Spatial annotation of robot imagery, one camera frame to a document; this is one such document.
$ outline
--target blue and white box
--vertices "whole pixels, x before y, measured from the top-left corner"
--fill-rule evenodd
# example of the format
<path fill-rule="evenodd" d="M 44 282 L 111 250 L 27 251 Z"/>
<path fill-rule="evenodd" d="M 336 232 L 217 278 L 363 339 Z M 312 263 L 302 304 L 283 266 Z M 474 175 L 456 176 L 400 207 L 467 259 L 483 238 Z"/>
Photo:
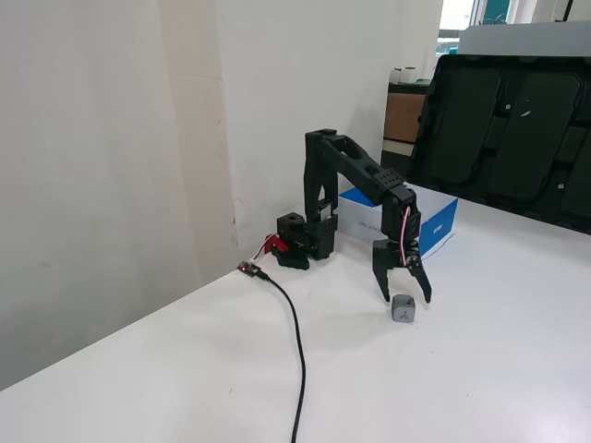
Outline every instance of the blue and white box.
<path fill-rule="evenodd" d="M 421 233 L 418 248 L 421 256 L 453 232 L 453 220 L 458 198 L 424 187 L 406 184 L 416 192 L 416 205 L 421 211 Z M 381 205 L 373 204 L 354 187 L 339 196 L 339 231 L 372 244 L 383 240 L 381 233 Z"/>

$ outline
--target table surface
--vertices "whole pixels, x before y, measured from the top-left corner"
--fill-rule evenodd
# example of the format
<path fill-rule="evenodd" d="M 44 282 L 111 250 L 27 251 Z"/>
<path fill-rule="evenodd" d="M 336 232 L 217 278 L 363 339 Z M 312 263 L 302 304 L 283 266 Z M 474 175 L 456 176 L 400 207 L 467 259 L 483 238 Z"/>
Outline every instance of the table surface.
<path fill-rule="evenodd" d="M 591 441 L 591 236 L 462 203 L 394 323 L 370 246 L 339 236 L 292 296 L 308 363 L 299 442 Z M 419 289 L 405 270 L 393 293 Z M 289 441 L 289 307 L 237 271 L 0 393 L 0 441 Z"/>

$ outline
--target robotic arm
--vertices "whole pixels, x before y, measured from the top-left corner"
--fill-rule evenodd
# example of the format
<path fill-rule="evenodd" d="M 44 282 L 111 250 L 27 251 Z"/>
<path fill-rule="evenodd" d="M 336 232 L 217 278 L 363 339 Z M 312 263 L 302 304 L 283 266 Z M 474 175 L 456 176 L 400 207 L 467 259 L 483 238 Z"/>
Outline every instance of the robotic arm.
<path fill-rule="evenodd" d="M 347 136 L 322 129 L 306 134 L 304 198 L 306 219 L 290 213 L 277 219 L 280 245 L 272 248 L 281 266 L 308 269 L 308 256 L 327 258 L 334 249 L 338 206 L 337 173 L 344 175 L 374 205 L 382 205 L 381 231 L 388 239 L 373 243 L 373 272 L 390 302 L 388 269 L 408 268 L 427 303 L 431 286 L 418 252 L 421 213 L 416 194 L 393 169 L 383 169 Z M 324 198 L 320 191 L 324 189 Z"/>

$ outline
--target gray cube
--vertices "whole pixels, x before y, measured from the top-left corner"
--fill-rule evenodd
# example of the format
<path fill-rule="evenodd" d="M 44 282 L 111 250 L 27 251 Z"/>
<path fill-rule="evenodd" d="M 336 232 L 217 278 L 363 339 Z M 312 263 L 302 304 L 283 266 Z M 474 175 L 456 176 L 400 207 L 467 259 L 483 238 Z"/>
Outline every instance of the gray cube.
<path fill-rule="evenodd" d="M 398 293 L 392 299 L 392 320 L 412 323 L 415 319 L 415 299 L 410 295 Z"/>

